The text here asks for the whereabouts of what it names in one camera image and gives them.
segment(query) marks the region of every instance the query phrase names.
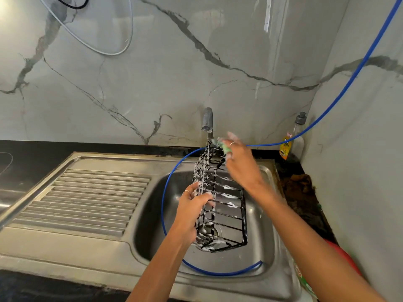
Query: black countertop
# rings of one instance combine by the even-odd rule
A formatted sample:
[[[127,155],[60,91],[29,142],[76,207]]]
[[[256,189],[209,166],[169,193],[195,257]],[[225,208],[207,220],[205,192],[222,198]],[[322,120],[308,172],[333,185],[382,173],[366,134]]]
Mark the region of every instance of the black countertop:
[[[75,151],[183,157],[195,149],[197,148],[73,142],[0,141],[0,213],[8,205],[21,198]],[[299,163],[285,163],[278,151],[253,150],[253,154],[257,159],[274,159],[282,181],[287,181],[291,175],[304,173]],[[294,195],[287,197],[287,193],[285,194],[287,201],[290,200],[291,202],[289,202],[290,206],[308,224],[322,237],[334,241],[331,229],[315,197],[313,201],[309,202],[309,205],[304,203],[304,205],[300,206],[301,201],[296,201]],[[0,301],[62,302],[71,300],[77,302],[115,302],[125,301],[128,295],[128,292],[119,290],[0,270]]]

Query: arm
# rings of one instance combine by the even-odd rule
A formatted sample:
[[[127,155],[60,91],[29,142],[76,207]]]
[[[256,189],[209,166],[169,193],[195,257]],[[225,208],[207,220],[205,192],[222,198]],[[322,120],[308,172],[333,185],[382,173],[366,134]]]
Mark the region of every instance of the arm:
[[[233,177],[271,218],[303,276],[323,302],[385,302],[275,191],[267,185],[252,151],[229,133],[226,166]]]
[[[195,220],[202,207],[213,199],[210,193],[193,198],[198,184],[189,185],[179,198],[175,221],[127,302],[165,302],[169,298],[182,259],[196,239]]]

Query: dish soap bottle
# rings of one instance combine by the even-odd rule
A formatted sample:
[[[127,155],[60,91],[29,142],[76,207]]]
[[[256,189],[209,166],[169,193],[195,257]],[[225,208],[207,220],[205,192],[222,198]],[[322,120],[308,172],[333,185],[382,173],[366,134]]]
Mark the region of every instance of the dish soap bottle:
[[[284,141],[296,136],[302,130],[304,130],[304,124],[306,122],[306,112],[300,112],[295,118],[295,125],[291,128],[284,138]],[[298,137],[293,141],[280,145],[280,156],[287,162],[299,162],[302,156],[302,150],[304,149],[304,139]]]

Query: black cable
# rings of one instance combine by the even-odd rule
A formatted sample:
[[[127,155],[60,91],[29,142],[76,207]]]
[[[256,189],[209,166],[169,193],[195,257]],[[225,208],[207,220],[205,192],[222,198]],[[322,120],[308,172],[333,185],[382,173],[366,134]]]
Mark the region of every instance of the black cable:
[[[85,6],[87,6],[87,4],[88,4],[88,2],[89,2],[89,0],[85,0],[85,2],[84,2],[83,5],[80,5],[80,6],[73,6],[73,5],[70,5],[70,4],[66,3],[66,2],[64,2],[63,0],[58,0],[58,1],[59,1],[60,3],[63,3],[64,5],[66,5],[67,7],[72,8],[72,9],[83,9]]]

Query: hand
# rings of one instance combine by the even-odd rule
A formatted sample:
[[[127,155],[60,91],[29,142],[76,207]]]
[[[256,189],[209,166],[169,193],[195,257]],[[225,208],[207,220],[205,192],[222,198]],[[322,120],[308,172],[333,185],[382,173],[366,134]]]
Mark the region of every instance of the hand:
[[[246,147],[232,132],[228,132],[229,139],[221,140],[231,149],[225,157],[225,165],[231,177],[250,194],[259,187],[266,187],[259,166],[252,156],[252,150]]]
[[[189,185],[179,198],[177,214],[169,230],[170,233],[182,236],[183,242],[188,244],[188,247],[196,239],[196,219],[199,218],[203,206],[213,199],[213,195],[209,192],[194,197],[194,191],[198,186],[198,182]]]

